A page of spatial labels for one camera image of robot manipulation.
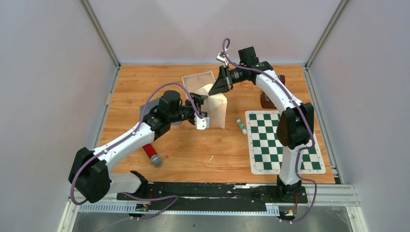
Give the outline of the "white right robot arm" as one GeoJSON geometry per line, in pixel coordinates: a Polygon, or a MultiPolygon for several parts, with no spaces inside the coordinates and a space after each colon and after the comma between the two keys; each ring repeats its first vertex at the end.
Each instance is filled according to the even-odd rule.
{"type": "Polygon", "coordinates": [[[279,200],[288,202],[301,188],[298,169],[302,151],[307,149],[308,143],[314,143],[314,107],[295,97],[281,82],[273,67],[267,61],[259,61],[254,47],[239,50],[239,64],[230,60],[227,50],[224,45],[217,55],[217,60],[224,65],[220,66],[218,78],[208,94],[225,93],[232,90],[236,83],[251,81],[272,101],[280,113],[276,133],[284,147],[276,195],[279,200]]]}

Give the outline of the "cream pink envelope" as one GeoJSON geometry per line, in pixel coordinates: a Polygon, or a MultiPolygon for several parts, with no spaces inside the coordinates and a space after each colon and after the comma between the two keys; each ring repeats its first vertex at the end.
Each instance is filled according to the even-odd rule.
{"type": "Polygon", "coordinates": [[[225,129],[227,98],[222,93],[209,95],[212,86],[207,84],[194,93],[207,96],[201,109],[207,112],[211,125],[225,129]]]}

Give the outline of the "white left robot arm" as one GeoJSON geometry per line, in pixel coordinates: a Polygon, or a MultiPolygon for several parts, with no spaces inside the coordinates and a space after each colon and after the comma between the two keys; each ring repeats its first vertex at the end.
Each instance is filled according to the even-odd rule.
{"type": "Polygon", "coordinates": [[[199,130],[209,128],[207,112],[201,110],[206,95],[189,93],[182,101],[179,92],[168,90],[140,122],[111,142],[94,149],[77,151],[68,181],[85,200],[96,203],[107,194],[130,193],[135,199],[148,194],[146,179],[136,171],[112,173],[112,169],[135,150],[159,139],[171,124],[187,120],[199,130]]]}

